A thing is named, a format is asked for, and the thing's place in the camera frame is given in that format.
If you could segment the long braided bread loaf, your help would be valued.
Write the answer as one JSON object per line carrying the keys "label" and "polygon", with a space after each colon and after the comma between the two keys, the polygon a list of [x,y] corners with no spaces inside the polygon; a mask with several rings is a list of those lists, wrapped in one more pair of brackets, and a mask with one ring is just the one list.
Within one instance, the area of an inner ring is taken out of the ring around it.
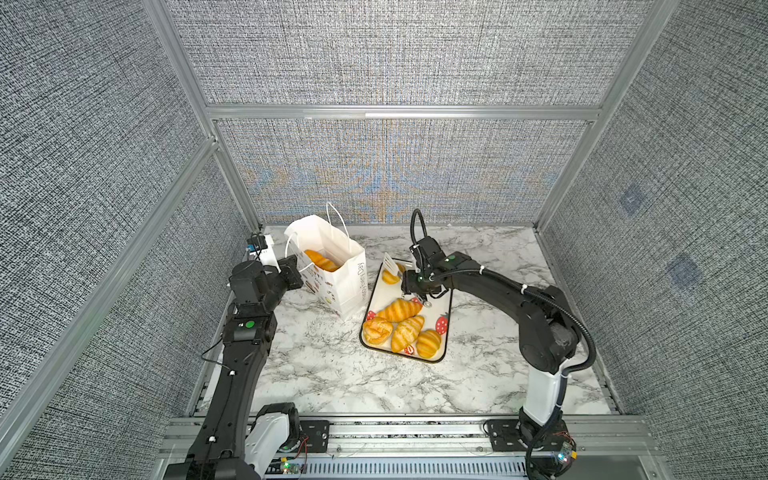
{"label": "long braided bread loaf", "polygon": [[339,266],[333,260],[325,257],[318,251],[307,249],[304,253],[315,266],[324,271],[335,272],[339,269]]}

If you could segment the white paper gift bag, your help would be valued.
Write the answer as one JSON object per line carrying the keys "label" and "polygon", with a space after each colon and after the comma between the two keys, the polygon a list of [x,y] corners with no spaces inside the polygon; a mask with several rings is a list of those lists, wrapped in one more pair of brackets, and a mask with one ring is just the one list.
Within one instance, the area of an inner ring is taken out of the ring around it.
{"label": "white paper gift bag", "polygon": [[[305,216],[292,222],[284,231],[285,253],[296,255],[302,279],[307,288],[342,319],[365,306],[368,299],[368,271],[366,252],[349,234],[344,218],[328,202],[326,214]],[[332,224],[334,218],[341,226]],[[315,250],[333,260],[339,269],[324,271],[305,255]]]}

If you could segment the small croissant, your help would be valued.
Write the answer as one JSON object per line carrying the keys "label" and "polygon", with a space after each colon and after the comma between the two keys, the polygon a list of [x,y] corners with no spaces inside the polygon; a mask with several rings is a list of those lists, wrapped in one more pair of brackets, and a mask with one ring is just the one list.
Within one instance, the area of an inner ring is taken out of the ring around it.
{"label": "small croissant", "polygon": [[420,358],[433,358],[442,345],[441,335],[434,329],[423,330],[416,341],[416,350]]}
{"label": "small croissant", "polygon": [[396,285],[401,281],[400,272],[393,273],[388,269],[383,269],[381,273],[381,279],[388,285]]}

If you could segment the round bun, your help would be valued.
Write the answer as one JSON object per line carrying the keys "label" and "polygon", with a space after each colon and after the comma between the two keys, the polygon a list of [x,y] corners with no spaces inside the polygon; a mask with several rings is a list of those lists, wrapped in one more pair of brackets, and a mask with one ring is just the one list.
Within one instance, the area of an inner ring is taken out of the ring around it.
{"label": "round bun", "polygon": [[374,317],[363,323],[363,340],[368,345],[381,345],[385,343],[394,330],[393,323],[379,317]]}

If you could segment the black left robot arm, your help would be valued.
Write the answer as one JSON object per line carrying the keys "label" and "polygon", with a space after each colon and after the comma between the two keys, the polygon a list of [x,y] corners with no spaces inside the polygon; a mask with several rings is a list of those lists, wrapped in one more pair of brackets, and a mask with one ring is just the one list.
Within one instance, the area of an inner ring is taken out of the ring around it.
{"label": "black left robot arm", "polygon": [[221,372],[202,427],[182,463],[170,464],[166,479],[261,479],[278,451],[300,437],[291,402],[273,404],[247,430],[258,378],[277,330],[275,309],[286,292],[303,286],[297,258],[275,266],[248,260],[229,278],[234,307],[222,332]]}

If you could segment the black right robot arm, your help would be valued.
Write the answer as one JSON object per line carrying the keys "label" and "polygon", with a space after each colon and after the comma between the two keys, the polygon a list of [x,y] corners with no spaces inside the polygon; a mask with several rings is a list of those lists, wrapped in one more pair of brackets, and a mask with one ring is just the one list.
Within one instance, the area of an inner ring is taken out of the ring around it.
{"label": "black right robot arm", "polygon": [[416,268],[404,274],[402,290],[421,299],[445,290],[471,294],[498,308],[519,327],[519,349],[530,366],[521,415],[538,427],[559,421],[570,374],[590,368],[594,341],[556,287],[541,290],[513,281],[470,256],[446,254],[426,236],[410,247]]}

